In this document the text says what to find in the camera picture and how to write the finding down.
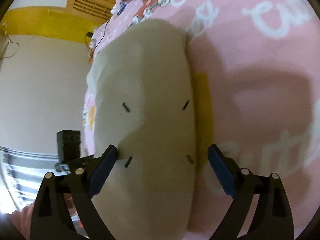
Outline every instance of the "black mark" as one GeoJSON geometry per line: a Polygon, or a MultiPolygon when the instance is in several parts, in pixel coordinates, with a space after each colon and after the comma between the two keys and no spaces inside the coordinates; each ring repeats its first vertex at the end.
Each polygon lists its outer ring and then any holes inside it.
{"type": "Polygon", "coordinates": [[[129,166],[129,164],[130,164],[130,162],[131,162],[132,159],[133,159],[133,157],[130,156],[130,157],[129,157],[129,160],[128,160],[127,163],[125,164],[125,167],[126,167],[126,168],[128,168],[128,166],[129,166]]]}
{"type": "Polygon", "coordinates": [[[131,112],[130,108],[125,104],[125,102],[123,102],[122,106],[124,107],[124,109],[125,109],[128,113],[131,112]]]}
{"type": "Polygon", "coordinates": [[[190,155],[187,155],[187,159],[191,164],[194,164],[194,161],[190,155]]]}
{"type": "Polygon", "coordinates": [[[185,103],[185,105],[184,105],[183,108],[182,108],[182,111],[184,111],[184,110],[187,108],[187,106],[189,105],[189,103],[190,103],[190,100],[188,100],[188,101],[185,103]]]}

